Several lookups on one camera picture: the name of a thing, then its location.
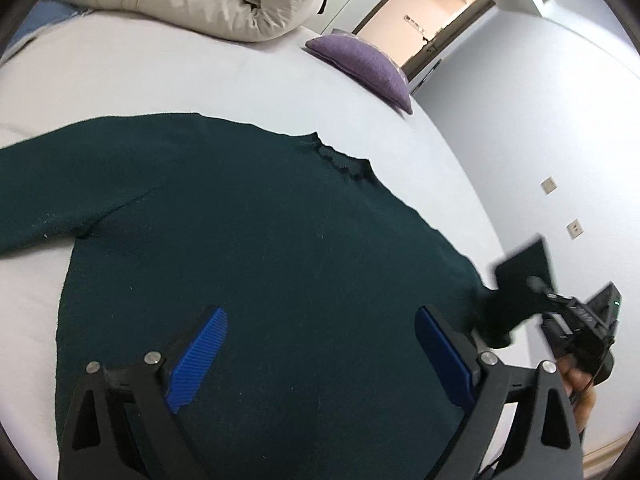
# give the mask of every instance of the black plastic bracket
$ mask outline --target black plastic bracket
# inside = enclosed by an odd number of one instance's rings
[[[168,480],[210,480],[170,413],[159,381],[163,361],[87,374],[76,386],[60,449],[60,480],[143,480],[125,403],[140,411]]]
[[[436,312],[433,307],[428,311]],[[446,327],[444,332],[452,332],[443,318],[439,317],[438,323]],[[460,337],[449,339],[453,348],[470,345]],[[463,418],[426,480],[474,480],[502,409],[511,402],[517,402],[518,407],[492,478],[581,480],[580,439],[555,363],[543,361],[536,369],[508,366],[492,352],[477,355],[476,362],[481,380],[475,406]]]
[[[2,480],[37,480],[24,463],[0,424],[0,478]]]

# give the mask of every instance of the human finger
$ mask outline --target human finger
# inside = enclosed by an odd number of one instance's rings
[[[578,368],[572,368],[565,374],[567,382],[572,386],[574,390],[582,391],[587,386],[590,386],[593,376]]]
[[[596,389],[593,386],[589,386],[574,406],[575,425],[578,433],[582,433],[584,428],[587,427],[591,411],[596,405],[596,397]]]
[[[575,367],[575,359],[571,354],[562,356],[556,361],[560,375],[564,376],[569,370]]]
[[[571,386],[571,383],[564,376],[562,377],[562,386],[564,386],[564,392],[567,397],[574,392],[574,387]]]

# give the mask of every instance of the bolt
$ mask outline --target bolt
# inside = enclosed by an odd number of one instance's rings
[[[542,362],[542,369],[545,372],[548,372],[550,374],[555,374],[557,368],[558,367],[556,367],[556,363],[553,362],[553,361],[543,361]]]
[[[493,352],[482,352],[480,360],[486,365],[494,366],[498,362],[498,357]]]
[[[153,350],[145,355],[145,363],[148,365],[157,365],[162,359],[162,354]]]
[[[100,369],[100,363],[98,361],[91,361],[85,368],[88,374],[95,374]]]

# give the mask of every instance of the white bedsheet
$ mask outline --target white bedsheet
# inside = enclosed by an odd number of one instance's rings
[[[0,68],[0,146],[104,115],[199,112],[368,158],[490,284],[503,256],[484,209],[434,124],[407,116],[302,50],[298,29],[234,44],[138,16],[95,12],[54,27]],[[73,241],[0,258],[0,420],[41,480],[56,477],[55,332]],[[529,365],[526,337],[504,352]]]

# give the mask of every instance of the wall socket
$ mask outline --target wall socket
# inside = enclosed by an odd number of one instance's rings
[[[551,177],[546,179],[542,184],[540,184],[540,186],[542,186],[542,189],[545,190],[546,194],[549,194],[558,188],[558,186],[556,186],[556,182]]]
[[[575,240],[578,236],[580,236],[584,232],[584,229],[580,225],[580,222],[578,222],[577,220],[574,220],[573,222],[571,222],[566,227],[566,230],[569,231],[569,236],[571,237],[571,240]]]

